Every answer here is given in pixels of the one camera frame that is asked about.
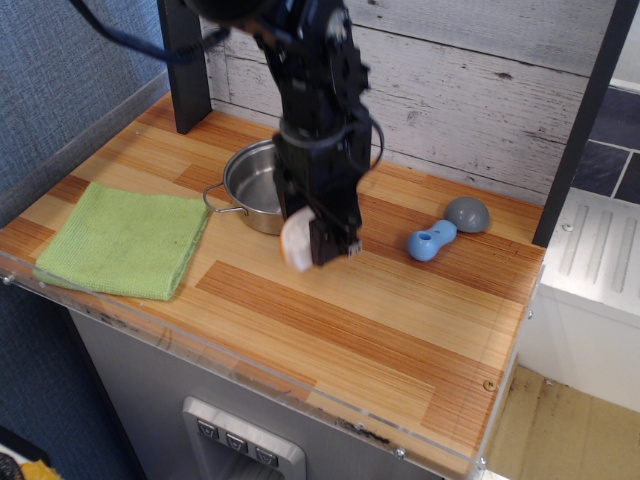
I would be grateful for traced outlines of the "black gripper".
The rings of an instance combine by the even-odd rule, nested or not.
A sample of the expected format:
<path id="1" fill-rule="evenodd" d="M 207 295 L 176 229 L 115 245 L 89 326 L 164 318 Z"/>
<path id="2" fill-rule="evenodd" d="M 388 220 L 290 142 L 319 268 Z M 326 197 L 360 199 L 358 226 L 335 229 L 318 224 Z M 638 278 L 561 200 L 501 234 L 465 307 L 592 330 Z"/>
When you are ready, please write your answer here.
<path id="1" fill-rule="evenodd" d="M 319 218 L 309 222 L 314 265 L 358 255 L 362 241 L 326 221 L 362 223 L 357 188 L 370 170 L 373 119 L 354 117 L 318 137 L 284 118 L 279 127 L 273 137 L 277 153 L 273 179 L 283 219 L 305 207 Z"/>

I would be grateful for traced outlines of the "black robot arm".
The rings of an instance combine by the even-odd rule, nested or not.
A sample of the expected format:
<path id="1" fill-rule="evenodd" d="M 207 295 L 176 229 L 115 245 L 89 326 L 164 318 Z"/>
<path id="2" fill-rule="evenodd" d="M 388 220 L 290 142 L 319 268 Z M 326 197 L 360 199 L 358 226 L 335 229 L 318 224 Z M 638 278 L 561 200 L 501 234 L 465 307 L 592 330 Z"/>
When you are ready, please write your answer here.
<path id="1" fill-rule="evenodd" d="M 274 181 L 286 222 L 309 212 L 310 260 L 322 266 L 361 246 L 357 188 L 378 125 L 361 101 L 369 69 L 341 1 L 189 1 L 221 27 L 251 35 L 281 98 Z"/>

